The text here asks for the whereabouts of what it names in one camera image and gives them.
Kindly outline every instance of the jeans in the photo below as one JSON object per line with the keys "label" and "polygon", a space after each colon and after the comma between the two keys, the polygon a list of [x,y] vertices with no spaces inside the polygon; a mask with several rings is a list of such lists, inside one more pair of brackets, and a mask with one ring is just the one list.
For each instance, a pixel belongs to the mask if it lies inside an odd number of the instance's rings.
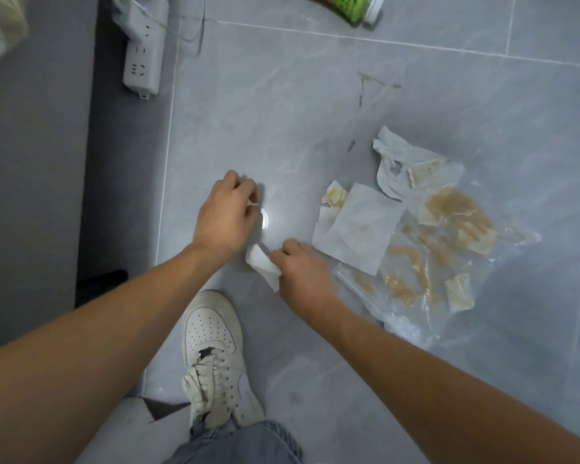
{"label": "jeans", "polygon": [[304,464],[303,451],[279,423],[236,429],[232,422],[194,433],[164,464]]}

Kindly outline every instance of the hand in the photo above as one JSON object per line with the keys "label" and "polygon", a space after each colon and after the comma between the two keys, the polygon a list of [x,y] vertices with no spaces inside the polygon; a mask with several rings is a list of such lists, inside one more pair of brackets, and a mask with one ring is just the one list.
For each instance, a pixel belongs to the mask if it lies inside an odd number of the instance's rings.
{"label": "hand", "polygon": [[236,171],[228,171],[213,186],[202,205],[193,234],[193,244],[214,252],[223,265],[245,244],[260,210],[253,179],[239,182]]}
{"label": "hand", "polygon": [[309,244],[288,239],[281,249],[273,251],[271,261],[282,274],[279,294],[304,320],[308,321],[311,314],[316,314],[311,311],[329,307],[338,300],[325,261]]}

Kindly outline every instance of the clear plastic bag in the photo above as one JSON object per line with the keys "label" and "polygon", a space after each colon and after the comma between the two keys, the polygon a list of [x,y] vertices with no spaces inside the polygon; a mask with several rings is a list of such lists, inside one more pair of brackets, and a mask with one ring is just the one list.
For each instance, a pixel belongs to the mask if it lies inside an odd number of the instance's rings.
{"label": "clear plastic bag", "polygon": [[387,330],[429,347],[456,312],[474,308],[491,273],[541,240],[503,215],[480,185],[429,188],[397,224],[375,276],[343,264],[333,273]]}

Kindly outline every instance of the shoe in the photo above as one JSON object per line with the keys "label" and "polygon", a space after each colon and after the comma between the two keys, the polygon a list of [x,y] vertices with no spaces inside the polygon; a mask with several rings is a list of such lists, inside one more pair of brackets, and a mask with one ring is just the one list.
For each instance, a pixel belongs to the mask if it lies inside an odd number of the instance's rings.
{"label": "shoe", "polygon": [[239,427],[264,420],[249,386],[243,335],[230,301],[213,290],[198,294],[187,307],[182,336],[188,369],[183,388],[191,401],[189,429],[200,421],[205,429],[218,428],[231,416]]}

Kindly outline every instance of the power cord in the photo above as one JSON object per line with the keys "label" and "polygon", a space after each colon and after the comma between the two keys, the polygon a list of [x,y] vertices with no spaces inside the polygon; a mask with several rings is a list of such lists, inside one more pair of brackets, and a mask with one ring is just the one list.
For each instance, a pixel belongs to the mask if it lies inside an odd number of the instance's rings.
{"label": "power cord", "polygon": [[[114,4],[120,8],[120,2],[118,0],[112,0],[114,2]],[[167,32],[174,34],[175,36],[177,36],[180,40],[187,42],[189,44],[199,40],[200,38],[200,34],[202,32],[202,29],[204,27],[204,20],[206,18],[206,13],[207,13],[207,7],[206,7],[206,3],[204,0],[202,0],[202,16],[200,19],[200,22],[198,23],[198,30],[196,31],[196,33],[193,35],[193,37],[185,37],[183,36],[180,32],[173,30],[171,27],[169,27],[167,24],[159,21],[155,16],[153,16],[152,14],[150,14],[148,12],[148,10],[146,9],[145,6],[141,5],[138,1],[136,0],[127,0],[129,3],[132,3],[134,6],[137,6],[137,8],[148,18],[150,18],[153,22],[155,22],[156,24],[159,24],[163,29],[165,29]],[[180,19],[192,19],[189,16],[179,16]]]}

